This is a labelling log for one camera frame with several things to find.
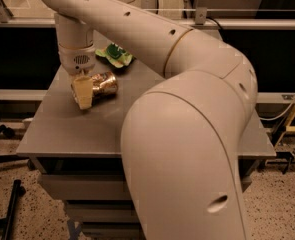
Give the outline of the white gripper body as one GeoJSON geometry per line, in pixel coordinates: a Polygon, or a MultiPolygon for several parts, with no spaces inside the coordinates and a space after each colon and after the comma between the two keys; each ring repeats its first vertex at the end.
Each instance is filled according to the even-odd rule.
{"type": "Polygon", "coordinates": [[[79,74],[82,70],[90,71],[95,66],[95,46],[85,48],[66,48],[58,45],[62,67],[69,75],[79,74]]]}

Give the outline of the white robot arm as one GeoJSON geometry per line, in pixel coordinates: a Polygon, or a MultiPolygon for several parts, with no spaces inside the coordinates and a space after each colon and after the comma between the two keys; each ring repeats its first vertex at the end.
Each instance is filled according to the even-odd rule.
{"type": "Polygon", "coordinates": [[[164,80],[122,126],[126,181],[147,240],[250,240],[238,145],[257,78],[237,49],[117,0],[42,0],[118,44],[164,80]]]}

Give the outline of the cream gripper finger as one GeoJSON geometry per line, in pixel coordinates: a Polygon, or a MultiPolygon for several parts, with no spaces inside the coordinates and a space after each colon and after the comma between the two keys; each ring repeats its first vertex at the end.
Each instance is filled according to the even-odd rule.
{"type": "Polygon", "coordinates": [[[89,109],[92,106],[93,80],[87,75],[76,76],[71,81],[72,91],[75,100],[81,110],[89,109]]]}

